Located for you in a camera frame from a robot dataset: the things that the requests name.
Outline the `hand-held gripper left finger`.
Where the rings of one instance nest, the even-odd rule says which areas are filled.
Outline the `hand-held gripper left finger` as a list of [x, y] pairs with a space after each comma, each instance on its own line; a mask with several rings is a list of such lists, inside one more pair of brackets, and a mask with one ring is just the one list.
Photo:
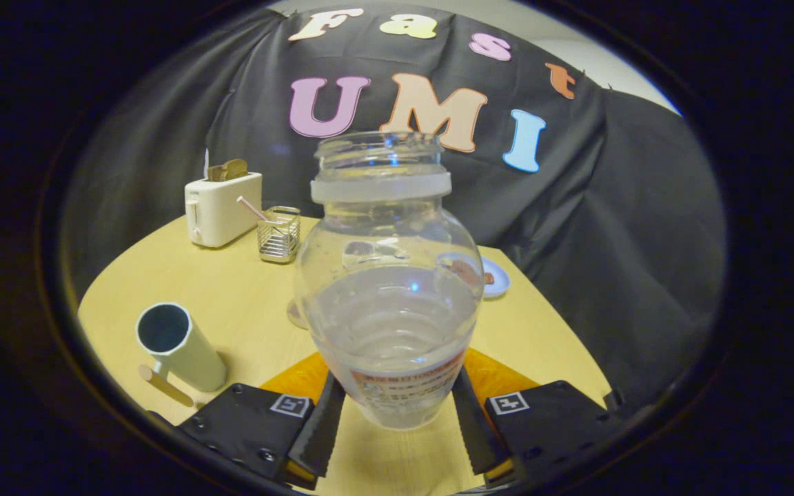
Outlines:
[[312, 353], [260, 387], [230, 384], [176, 429], [246, 472], [316, 490], [327, 476], [346, 398], [321, 354]]

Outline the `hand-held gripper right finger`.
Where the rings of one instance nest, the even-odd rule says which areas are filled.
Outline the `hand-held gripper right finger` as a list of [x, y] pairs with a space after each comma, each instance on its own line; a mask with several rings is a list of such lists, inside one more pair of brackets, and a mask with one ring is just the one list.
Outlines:
[[566, 380], [540, 385], [469, 349], [451, 397], [471, 469], [483, 489], [554, 483], [609, 442], [626, 418], [618, 390], [601, 401]]

